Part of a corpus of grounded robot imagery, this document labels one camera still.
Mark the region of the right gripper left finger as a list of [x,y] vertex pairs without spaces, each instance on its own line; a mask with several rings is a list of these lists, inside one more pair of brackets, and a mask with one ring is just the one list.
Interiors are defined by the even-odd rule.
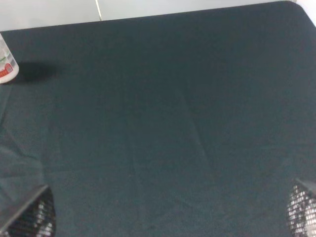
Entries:
[[48,185],[39,185],[0,212],[2,237],[54,237],[56,212]]

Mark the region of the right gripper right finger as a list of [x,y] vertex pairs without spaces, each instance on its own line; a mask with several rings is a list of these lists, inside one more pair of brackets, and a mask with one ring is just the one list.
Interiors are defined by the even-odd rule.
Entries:
[[287,224],[293,237],[316,236],[316,184],[296,179],[287,204]]

